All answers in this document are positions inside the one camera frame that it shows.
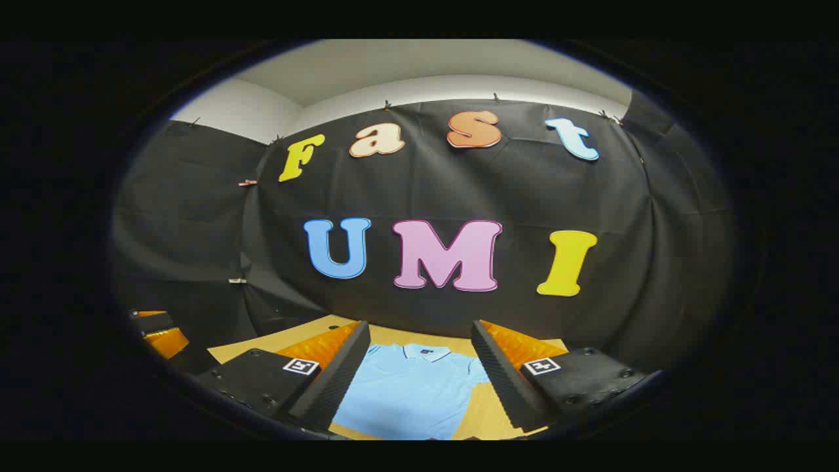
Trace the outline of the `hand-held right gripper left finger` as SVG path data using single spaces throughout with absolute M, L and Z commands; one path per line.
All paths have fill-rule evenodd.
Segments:
M 326 432 L 370 345 L 356 321 L 279 351 L 252 347 L 197 382 L 265 418 Z

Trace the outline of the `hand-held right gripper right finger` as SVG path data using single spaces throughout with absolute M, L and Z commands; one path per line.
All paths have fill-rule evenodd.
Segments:
M 488 321 L 471 343 L 513 427 L 560 432 L 600 422 L 634 403 L 650 375 L 593 347 L 561 349 Z

